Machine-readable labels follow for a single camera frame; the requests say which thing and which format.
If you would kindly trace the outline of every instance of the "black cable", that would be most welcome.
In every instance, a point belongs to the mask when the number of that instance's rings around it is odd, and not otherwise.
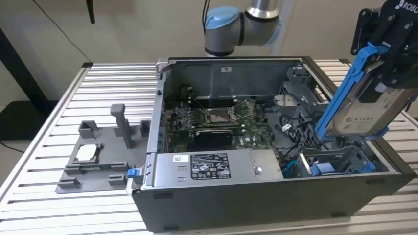
[[[17,151],[17,152],[24,153],[24,151],[19,150],[17,148],[12,148],[12,147],[7,146],[1,141],[0,141],[0,144],[1,144],[4,147],[7,147],[8,149],[12,149],[12,150],[15,150],[15,151]]]
[[[301,144],[301,142],[298,142],[289,150],[287,152],[283,154],[283,156],[287,156],[287,154],[290,154],[290,152],[294,150],[294,148],[297,148],[297,146]]]
[[[207,24],[207,15],[210,9],[210,0],[204,0],[203,11],[202,11],[202,26],[203,26],[203,34],[206,34],[206,24]]]
[[[410,107],[411,107],[411,104],[413,104],[413,102],[409,102],[409,104],[406,105],[406,107],[405,107],[405,111],[406,111],[406,112],[409,111],[409,109],[410,109]]]
[[[48,16],[47,12],[44,11],[44,9],[40,7],[40,5],[37,4],[37,2],[35,0],[32,0],[32,2],[36,4],[36,6],[39,7],[39,9],[41,10],[41,12],[44,13],[44,15],[48,17],[48,19],[51,20],[51,22],[55,24],[55,26],[59,28],[60,32],[63,33],[64,37],[67,38],[68,42],[73,45],[73,47],[79,50],[79,52],[84,55],[86,59],[88,60],[88,62],[91,62],[90,58],[86,56],[86,54],[83,53],[83,51],[79,49],[79,47],[73,44],[73,42],[71,41],[71,39],[68,38],[67,34],[64,33],[64,31],[61,30],[61,28],[59,27],[57,23],[55,23],[55,21],[52,20],[52,18]]]

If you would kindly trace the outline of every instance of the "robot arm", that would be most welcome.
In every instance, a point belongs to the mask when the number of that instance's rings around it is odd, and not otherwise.
[[[268,44],[280,30],[276,0],[252,0],[244,12],[218,7],[208,11],[204,27],[204,49],[211,56],[231,55],[235,46]]]
[[[361,11],[351,48],[357,58],[317,125],[321,140],[381,137],[415,99],[417,26],[418,0],[387,0],[381,9]]]

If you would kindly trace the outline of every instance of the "metal slats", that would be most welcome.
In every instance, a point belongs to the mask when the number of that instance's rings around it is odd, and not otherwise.
[[[321,60],[317,63],[339,84],[349,66],[339,60]],[[120,102],[127,106],[130,122],[139,124],[152,113],[154,85],[154,64],[92,66],[1,201],[1,234],[151,234],[124,190],[56,194],[55,188],[79,137],[79,122],[94,119],[99,126],[116,126],[108,111],[112,103]],[[418,172],[417,123],[407,114],[401,114],[389,128],[385,139]],[[200,232],[282,235],[413,234],[418,232],[418,179],[395,195],[375,198],[351,218],[218,228]]]

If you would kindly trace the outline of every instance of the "blue latch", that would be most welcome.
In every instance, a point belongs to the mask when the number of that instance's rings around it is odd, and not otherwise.
[[[127,177],[128,178],[138,178],[142,176],[142,172],[143,172],[142,168],[128,169]]]

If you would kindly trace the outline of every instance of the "warning label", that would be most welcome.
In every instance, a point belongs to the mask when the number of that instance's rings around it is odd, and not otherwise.
[[[190,155],[190,164],[194,180],[231,178],[228,155],[226,153]]]

